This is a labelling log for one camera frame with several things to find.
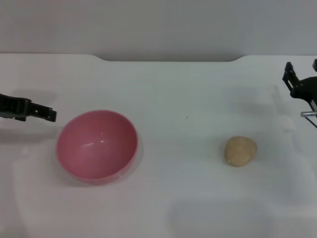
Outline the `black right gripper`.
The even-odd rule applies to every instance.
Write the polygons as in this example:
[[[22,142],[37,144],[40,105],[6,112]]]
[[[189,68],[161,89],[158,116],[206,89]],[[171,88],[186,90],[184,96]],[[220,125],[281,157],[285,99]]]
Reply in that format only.
[[[313,62],[313,69],[317,72],[317,59]],[[317,103],[317,77],[299,80],[291,62],[287,62],[282,80],[290,91],[291,97],[302,99],[309,104]]]

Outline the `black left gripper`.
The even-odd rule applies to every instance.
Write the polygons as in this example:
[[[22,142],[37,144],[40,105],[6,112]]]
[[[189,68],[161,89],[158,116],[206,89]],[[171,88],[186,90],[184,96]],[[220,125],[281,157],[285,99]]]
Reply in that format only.
[[[55,122],[57,112],[30,99],[0,95],[0,117],[26,121],[28,116]]]

